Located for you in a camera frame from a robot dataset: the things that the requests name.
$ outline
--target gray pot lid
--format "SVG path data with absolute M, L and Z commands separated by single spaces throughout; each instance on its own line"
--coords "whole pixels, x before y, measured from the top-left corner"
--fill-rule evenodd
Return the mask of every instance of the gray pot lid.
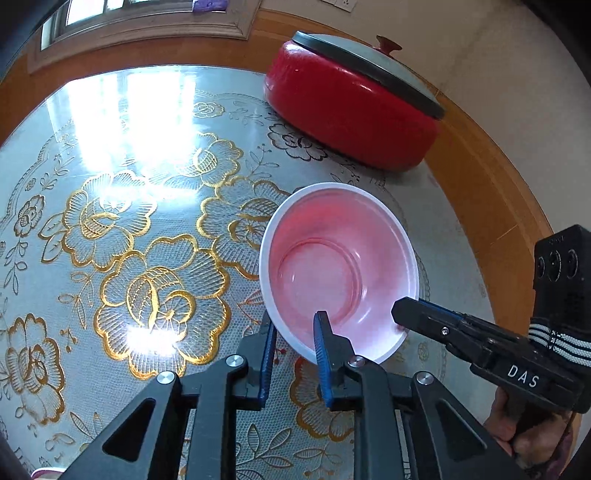
M 442 119 L 445 110 L 408 68 L 386 54 L 343 37 L 297 32 L 295 43 L 369 77 L 425 115 Z

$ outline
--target bowl rim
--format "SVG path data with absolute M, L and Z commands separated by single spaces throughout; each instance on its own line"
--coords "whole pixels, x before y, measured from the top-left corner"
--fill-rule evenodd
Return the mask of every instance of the bowl rim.
M 348 192 L 352 192 L 358 195 L 365 197 L 366 199 L 370 200 L 373 204 L 377 205 L 390 219 L 390 221 L 398 228 L 401 236 L 402 242 L 404 243 L 404 255 L 408 258 L 411 264 L 412 269 L 412 279 L 411 279 L 411 291 L 408 294 L 408 297 L 411 297 L 414 300 L 418 300 L 418 292 L 419 292 L 419 277 L 418 277 L 418 265 L 417 259 L 415 257 L 413 246 L 408 239 L 408 235 L 404 228 L 402 227 L 400 221 L 396 218 L 396 216 L 392 213 L 392 211 L 386 207 L 380 200 L 378 200 L 375 196 L 371 195 L 370 193 L 362 190 L 358 187 L 353 185 L 349 185 L 346 183 L 338 183 L 338 182 L 322 182 L 322 183 L 314 183 L 307 187 L 304 187 L 289 197 L 287 197 L 279 208 L 273 213 L 269 223 L 267 224 L 267 228 L 265 233 L 263 234 L 263 238 L 261 241 L 261 249 L 259 251 L 259 284 L 261 286 L 261 294 L 263 301 L 265 303 L 265 308 L 267 309 L 267 313 L 271 318 L 273 324 L 277 328 L 277 331 L 281 334 L 281 336 L 285 339 L 285 341 L 301 356 L 303 356 L 309 362 L 316 364 L 316 353 L 314 349 L 309 348 L 306 346 L 301 340 L 295 337 L 281 318 L 279 314 L 279 310 L 277 309 L 277 305 L 275 304 L 275 300 L 273 298 L 273 294 L 271 292 L 271 282 L 269 280 L 269 253 L 271 251 L 271 244 L 273 241 L 273 237 L 275 235 L 275 231 L 277 227 L 281 223 L 281 220 L 288 212 L 288 210 L 299 200 L 303 197 L 308 196 L 314 192 L 319 192 L 321 190 L 345 190 Z M 392 345 L 386 352 L 382 355 L 374 359 L 373 361 L 377 364 L 380 364 L 387 358 L 389 358 L 398 348 L 402 345 L 402 342 L 408 335 L 408 330 L 404 329 L 403 334 L 400 336 L 399 340 L 396 341 L 394 345 Z

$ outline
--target window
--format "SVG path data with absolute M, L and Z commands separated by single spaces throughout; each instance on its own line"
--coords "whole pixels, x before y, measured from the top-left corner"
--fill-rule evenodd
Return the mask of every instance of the window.
M 69 0 L 31 41 L 29 72 L 68 56 L 157 37 L 247 39 L 261 0 Z
M 228 0 L 70 0 L 46 23 L 46 40 L 41 49 L 54 42 L 101 25 L 175 12 L 225 12 Z

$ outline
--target red pot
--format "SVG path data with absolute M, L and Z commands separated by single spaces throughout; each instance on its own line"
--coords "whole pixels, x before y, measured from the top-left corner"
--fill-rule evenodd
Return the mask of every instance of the red pot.
M 319 142 L 394 171 L 421 162 L 444 114 L 425 85 L 382 51 L 301 32 L 281 47 L 265 77 L 265 97 Z

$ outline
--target camera lens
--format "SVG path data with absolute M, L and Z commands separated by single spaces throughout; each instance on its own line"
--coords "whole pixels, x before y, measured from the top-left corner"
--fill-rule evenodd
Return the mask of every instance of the camera lens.
M 538 278 L 542 278 L 544 276 L 544 272 L 546 271 L 546 264 L 544 263 L 544 258 L 539 257 L 538 261 L 535 265 L 535 273 L 538 275 Z
M 551 281 L 556 281 L 558 280 L 558 277 L 560 276 L 560 268 L 561 268 L 561 264 L 560 264 L 560 254 L 554 250 L 551 254 L 550 254 L 550 265 L 548 266 L 548 278 Z
M 579 270 L 579 257 L 577 252 L 569 250 L 569 256 L 566 258 L 566 276 L 573 278 Z

